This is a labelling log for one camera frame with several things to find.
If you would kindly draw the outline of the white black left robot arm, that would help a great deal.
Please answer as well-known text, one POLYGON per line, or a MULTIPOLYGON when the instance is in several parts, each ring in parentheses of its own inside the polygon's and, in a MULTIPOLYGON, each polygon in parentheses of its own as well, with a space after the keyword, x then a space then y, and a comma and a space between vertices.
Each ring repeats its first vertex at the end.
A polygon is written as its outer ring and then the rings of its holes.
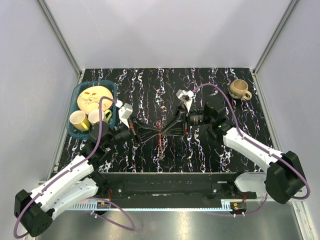
POLYGON ((95 123, 89 133, 90 141, 64 169, 32 191, 22 189, 15 195, 15 224, 22 224, 28 235, 37 237, 77 202, 109 197, 110 182, 99 173, 107 157, 103 148, 131 139, 141 145, 159 133, 136 117, 130 117, 128 123, 118 130, 104 121, 95 123))

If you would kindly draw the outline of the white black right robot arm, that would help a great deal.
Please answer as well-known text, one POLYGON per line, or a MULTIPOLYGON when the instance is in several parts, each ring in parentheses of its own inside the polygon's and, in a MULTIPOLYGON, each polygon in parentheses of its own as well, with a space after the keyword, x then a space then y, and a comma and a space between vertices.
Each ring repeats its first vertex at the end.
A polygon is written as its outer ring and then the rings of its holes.
POLYGON ((223 107, 216 109, 206 102, 204 108, 188 112, 186 106, 181 105, 161 133, 184 136, 191 127, 200 125, 206 125, 206 132, 213 141, 237 151, 263 170, 262 173, 237 173, 227 185, 230 197, 236 199, 252 192, 267 194, 277 203, 286 204, 306 186, 299 157, 294 152, 272 149, 237 129, 227 120, 223 107))

